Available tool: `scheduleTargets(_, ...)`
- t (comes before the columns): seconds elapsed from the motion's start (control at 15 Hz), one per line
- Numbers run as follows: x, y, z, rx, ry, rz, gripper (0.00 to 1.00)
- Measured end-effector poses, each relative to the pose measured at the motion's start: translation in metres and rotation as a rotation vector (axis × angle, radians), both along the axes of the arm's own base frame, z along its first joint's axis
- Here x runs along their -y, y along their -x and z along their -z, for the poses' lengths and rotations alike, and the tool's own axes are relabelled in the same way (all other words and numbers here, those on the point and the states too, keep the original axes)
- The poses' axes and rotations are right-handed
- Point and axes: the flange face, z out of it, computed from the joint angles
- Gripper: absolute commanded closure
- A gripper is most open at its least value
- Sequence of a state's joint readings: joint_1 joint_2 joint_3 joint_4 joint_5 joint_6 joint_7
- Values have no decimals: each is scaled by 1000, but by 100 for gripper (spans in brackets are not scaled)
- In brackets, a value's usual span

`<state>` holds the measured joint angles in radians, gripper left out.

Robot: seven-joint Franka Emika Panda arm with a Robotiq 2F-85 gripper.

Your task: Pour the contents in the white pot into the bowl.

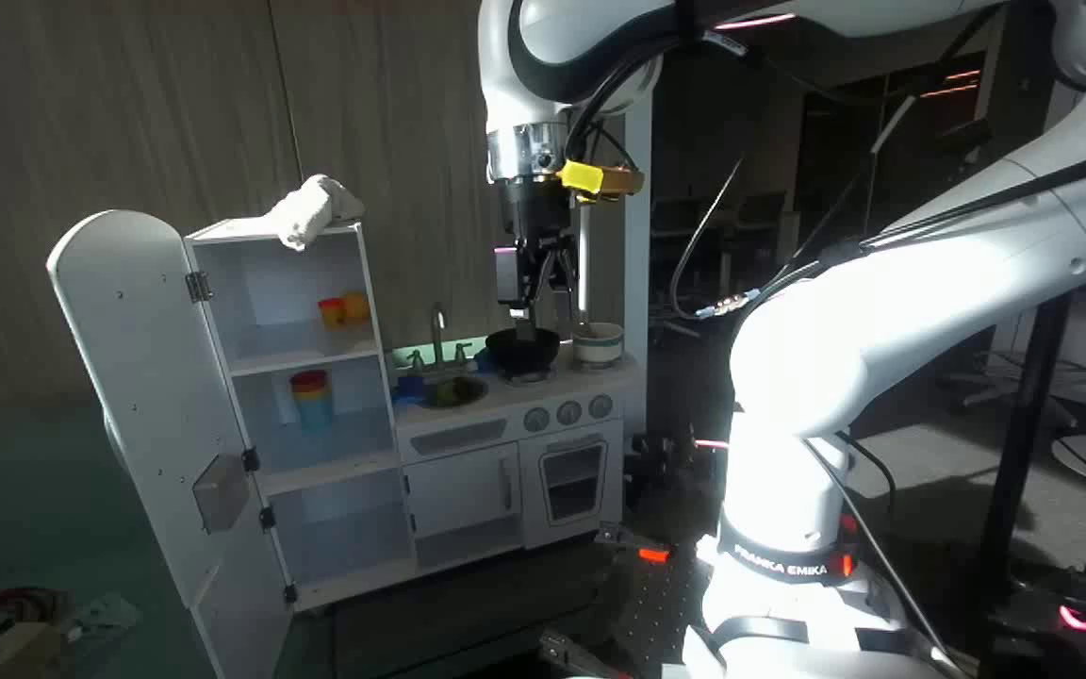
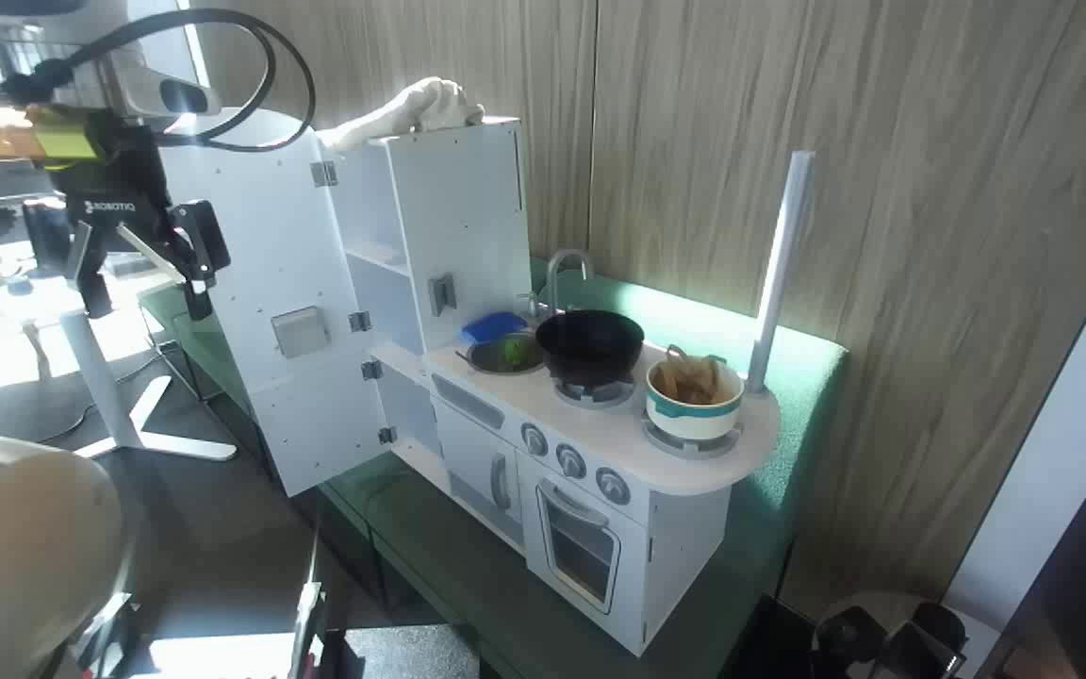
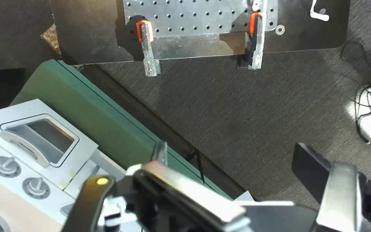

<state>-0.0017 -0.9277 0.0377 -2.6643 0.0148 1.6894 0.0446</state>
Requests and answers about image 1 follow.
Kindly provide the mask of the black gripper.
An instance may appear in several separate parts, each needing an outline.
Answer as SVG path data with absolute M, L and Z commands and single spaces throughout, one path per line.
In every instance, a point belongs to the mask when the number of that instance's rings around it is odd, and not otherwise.
M 508 319 L 535 319 L 539 288 L 578 288 L 570 192 L 557 182 L 502 182 L 508 236 L 494 250 L 494 299 Z

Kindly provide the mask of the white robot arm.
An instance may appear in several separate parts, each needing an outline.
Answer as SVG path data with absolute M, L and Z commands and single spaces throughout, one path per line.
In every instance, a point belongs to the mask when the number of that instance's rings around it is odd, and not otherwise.
M 487 182 L 515 245 L 565 218 L 563 171 L 590 118 L 628 100 L 675 46 L 802 20 L 842 37 L 900 32 L 1000 0 L 479 0 Z M 1086 0 L 1051 6 L 1051 59 L 1078 100 L 837 260 L 746 299 L 732 342 L 722 499 L 696 539 L 706 587 L 681 679 L 935 679 L 892 579 L 842 578 L 842 430 L 887 389 L 1028 306 L 1086 288 Z

